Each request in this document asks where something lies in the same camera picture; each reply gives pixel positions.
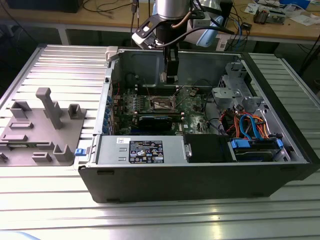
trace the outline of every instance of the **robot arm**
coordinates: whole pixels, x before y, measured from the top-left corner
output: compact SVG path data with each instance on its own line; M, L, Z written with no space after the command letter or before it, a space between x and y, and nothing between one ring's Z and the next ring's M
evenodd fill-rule
M177 44L180 41L208 47L218 31L234 34L221 26L220 0L201 1L203 6L200 0L156 0L156 14L149 17L132 36L142 49L163 49L165 69L161 80L167 84L173 84L177 79ZM215 11L207 12L205 8Z

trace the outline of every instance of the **floor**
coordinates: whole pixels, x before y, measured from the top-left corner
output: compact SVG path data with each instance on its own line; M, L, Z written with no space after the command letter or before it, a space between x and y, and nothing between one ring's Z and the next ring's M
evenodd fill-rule
M43 44L61 44L58 31L53 28L29 27L26 30L38 41ZM72 45L86 46L121 46L130 47L130 35L126 32L102 32L100 37L97 31L89 30L68 30L68 36ZM216 49L218 40L206 48L207 51ZM237 52L252 52L255 41L248 41L246 45L238 48ZM0 95L6 91L8 86L19 73L25 62L28 60L36 44L25 34L21 28L15 28L14 37L6 36L0 38ZM194 45L184 43L181 48L185 49L204 49ZM289 64L298 71L303 59L307 55L297 44L281 43L275 53L285 58ZM320 79L320 59L312 63L303 75L303 80L309 87L317 93L319 89L314 84L314 80Z

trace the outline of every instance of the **blue cable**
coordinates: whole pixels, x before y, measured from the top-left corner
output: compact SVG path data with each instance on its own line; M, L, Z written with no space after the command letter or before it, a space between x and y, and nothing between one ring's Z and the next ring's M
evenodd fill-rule
M239 38L238 38L238 42L236 43L235 45L235 49L233 50L234 52L237 51L238 47L239 47L239 43L240 43L240 39L241 39L241 36L242 36L242 29L241 29L241 26L240 26L240 23L237 21L237 20L233 20L236 22L236 24L238 25L238 29L239 29Z
M249 117L250 120L251 120L251 123L252 123L252 129L253 129L253 133L254 133L254 136L257 138L257 139L262 139L262 137L260 136L258 130L257 130L257 127L256 127L256 123L255 123L255 120L252 116L248 115L248 114L245 114L243 115L241 118L240 118L240 131L243 135L245 135L249 140L252 140L251 137L246 134L246 132L244 131L244 127L243 127L243 123L244 123L244 120L245 120L245 117Z

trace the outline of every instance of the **power supply label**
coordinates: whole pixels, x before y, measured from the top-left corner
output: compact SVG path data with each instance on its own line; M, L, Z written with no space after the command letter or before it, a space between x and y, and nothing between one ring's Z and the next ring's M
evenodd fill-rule
M130 141L129 162L132 164L163 164L162 141Z

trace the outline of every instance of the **motherboard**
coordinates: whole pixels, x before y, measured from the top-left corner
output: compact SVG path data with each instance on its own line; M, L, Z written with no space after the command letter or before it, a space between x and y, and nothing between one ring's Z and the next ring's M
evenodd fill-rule
M127 89L114 99L118 135L209 134L204 106L207 94L196 87Z

